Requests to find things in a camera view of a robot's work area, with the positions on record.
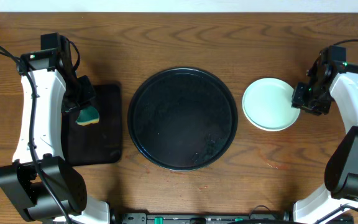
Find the green yellow sponge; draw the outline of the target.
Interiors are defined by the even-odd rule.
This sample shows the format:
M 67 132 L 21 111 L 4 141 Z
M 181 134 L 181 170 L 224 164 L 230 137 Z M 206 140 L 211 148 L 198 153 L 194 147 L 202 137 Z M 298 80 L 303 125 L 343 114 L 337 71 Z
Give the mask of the green yellow sponge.
M 99 112 L 94 106 L 84 108 L 80 111 L 75 122 L 80 126 L 97 124 L 99 123 Z

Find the light blue plate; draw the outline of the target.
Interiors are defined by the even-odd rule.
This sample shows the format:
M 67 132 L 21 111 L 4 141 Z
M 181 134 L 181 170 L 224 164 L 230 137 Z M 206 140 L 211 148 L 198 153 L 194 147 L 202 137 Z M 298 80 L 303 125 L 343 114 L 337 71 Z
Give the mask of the light blue plate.
M 300 110 L 291 106 L 294 89 L 277 78 L 261 78 L 251 83 L 242 97 L 246 118 L 264 131 L 281 131 L 298 119 Z

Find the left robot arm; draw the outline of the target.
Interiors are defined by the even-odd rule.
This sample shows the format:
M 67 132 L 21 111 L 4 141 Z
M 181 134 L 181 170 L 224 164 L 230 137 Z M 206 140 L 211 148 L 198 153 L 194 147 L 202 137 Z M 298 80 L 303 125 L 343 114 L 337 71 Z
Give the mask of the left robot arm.
M 72 41 L 51 33 L 40 44 L 20 57 L 3 50 L 21 76 L 24 108 L 12 163 L 0 167 L 0 188 L 27 222 L 110 223 L 108 203 L 87 194 L 62 149 L 62 117 L 90 108 L 95 90 L 87 76 L 76 75 Z

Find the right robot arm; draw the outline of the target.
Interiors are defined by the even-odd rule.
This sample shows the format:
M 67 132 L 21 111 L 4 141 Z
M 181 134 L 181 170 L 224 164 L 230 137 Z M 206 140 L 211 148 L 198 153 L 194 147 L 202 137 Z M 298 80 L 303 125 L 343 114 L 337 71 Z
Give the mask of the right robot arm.
M 346 135 L 324 171 L 324 183 L 294 203 L 295 223 L 328 223 L 348 210 L 358 212 L 358 65 L 349 63 L 340 42 L 321 50 L 299 83 L 291 105 L 314 115 L 328 114 L 336 103 Z

